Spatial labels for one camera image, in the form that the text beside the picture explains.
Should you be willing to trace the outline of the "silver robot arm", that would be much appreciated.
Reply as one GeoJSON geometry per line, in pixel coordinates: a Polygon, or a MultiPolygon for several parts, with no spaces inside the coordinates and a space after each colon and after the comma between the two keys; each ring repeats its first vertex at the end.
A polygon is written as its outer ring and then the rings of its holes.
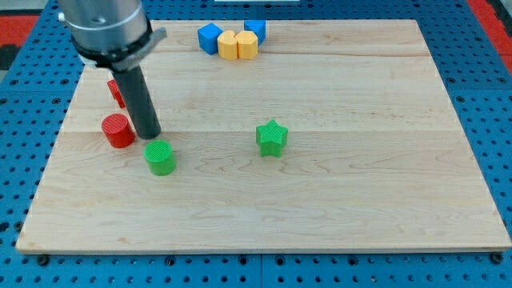
{"type": "Polygon", "coordinates": [[[87,65],[132,70],[167,37],[164,28],[152,28],[141,0],[58,0],[58,5],[58,19],[87,65]]]}

